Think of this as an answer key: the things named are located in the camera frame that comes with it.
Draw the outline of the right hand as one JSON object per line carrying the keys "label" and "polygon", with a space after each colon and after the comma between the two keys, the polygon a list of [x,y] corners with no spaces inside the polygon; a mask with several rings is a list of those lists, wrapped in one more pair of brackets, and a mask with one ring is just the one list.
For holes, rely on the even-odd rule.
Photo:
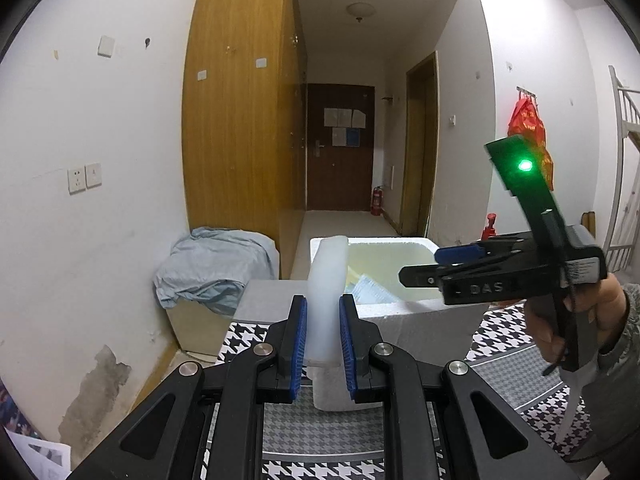
{"label": "right hand", "polygon": [[[629,308],[626,292],[613,273],[597,284],[579,285],[564,299],[571,321],[585,321],[597,331],[598,348],[605,352],[623,333]],[[524,306],[526,334],[533,338],[542,358],[556,364],[565,356],[565,337],[534,311],[529,299]]]}

